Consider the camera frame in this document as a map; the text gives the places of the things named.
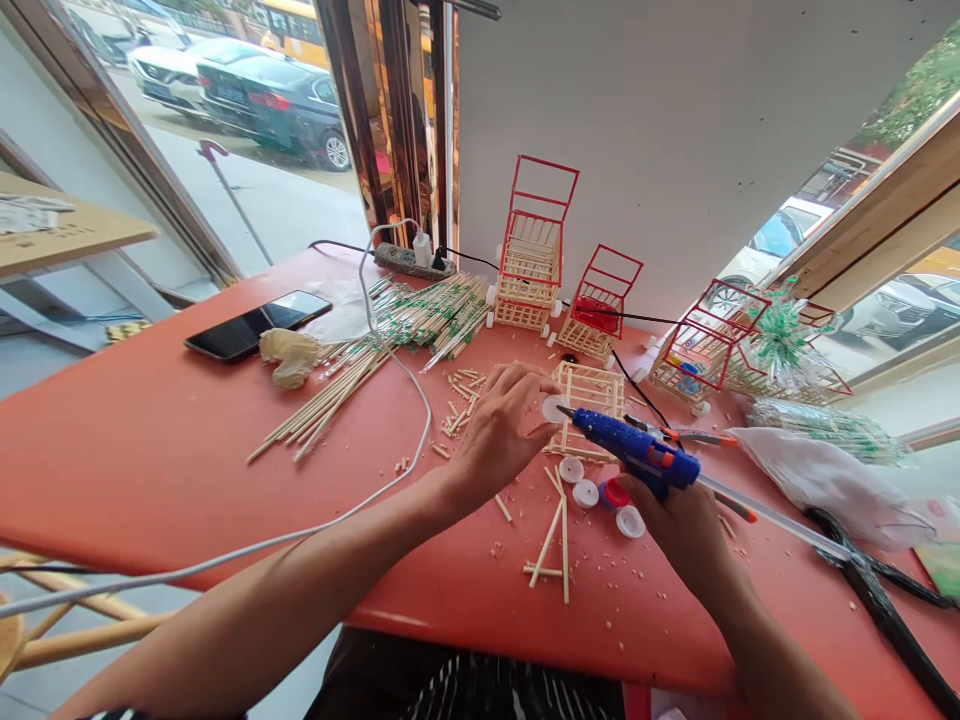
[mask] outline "car license plate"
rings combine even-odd
[[[222,85],[217,88],[217,95],[224,100],[230,100],[236,103],[242,103],[245,100],[243,91],[237,90],[236,88],[223,87]]]
[[[168,88],[166,85],[161,85],[160,83],[155,83],[150,80],[146,80],[144,81],[144,90],[146,90],[151,95],[156,95],[157,97],[173,100],[173,93],[170,92],[170,88]]]

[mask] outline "black phone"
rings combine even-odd
[[[260,336],[267,330],[293,330],[330,312],[332,307],[329,300],[297,290],[197,333],[184,343],[188,348],[222,362],[237,362],[256,352]]]

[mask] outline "red table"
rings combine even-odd
[[[247,455],[320,381],[311,377],[303,390],[286,392],[256,360],[223,366],[183,347],[187,336],[310,281],[356,272],[356,253],[324,252],[309,251],[240,283],[0,403],[0,542],[116,572],[170,570],[333,518],[393,477],[423,422],[416,392],[395,364],[344,406],[326,446],[305,463],[294,466],[292,453],[274,447],[248,467]],[[629,332],[621,343],[631,370],[642,337]],[[536,333],[496,326],[480,332],[456,362],[419,377],[442,417],[446,401],[457,399],[444,369],[486,372],[515,358],[549,369],[559,355],[547,356],[556,350]],[[428,357],[401,356],[416,369]],[[654,388],[648,394],[671,422],[693,424],[678,402]],[[730,425],[728,413],[732,424],[741,423],[732,398],[712,402],[712,416],[699,426]],[[634,412],[654,420],[646,408]],[[799,516],[739,451],[707,448],[701,460],[713,477]],[[707,614],[654,541],[626,540],[612,515],[571,514],[569,606],[559,583],[527,587],[522,565],[536,560],[556,509],[542,469],[548,461],[556,458],[537,458],[507,491],[513,525],[487,504],[397,565],[350,621],[625,681],[735,696],[730,657]],[[427,452],[418,474],[442,462]],[[596,477],[596,466],[588,466],[588,477]],[[740,562],[760,595],[866,717],[939,717],[867,613],[851,611],[856,598],[838,572],[764,521],[732,522],[746,551]],[[925,580],[912,555],[894,560]],[[558,567],[559,551],[547,562]],[[186,584],[203,590],[242,566]],[[944,676],[960,687],[960,616],[890,594]]]

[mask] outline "hand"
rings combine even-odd
[[[632,475],[620,475],[617,484],[630,494],[653,539],[707,612],[715,614],[753,593],[749,576],[727,549],[712,491],[698,483],[686,490],[670,488],[661,505]]]
[[[524,435],[520,423],[540,393],[562,393],[539,367],[497,365],[473,408],[470,424],[448,463],[451,502],[465,516],[502,490],[550,441],[561,425],[542,423]]]

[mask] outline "blue glue gun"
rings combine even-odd
[[[587,440],[615,455],[627,472],[643,480],[660,502],[667,499],[670,487],[686,490],[700,476],[699,460],[657,442],[642,430],[592,410],[557,409]]]

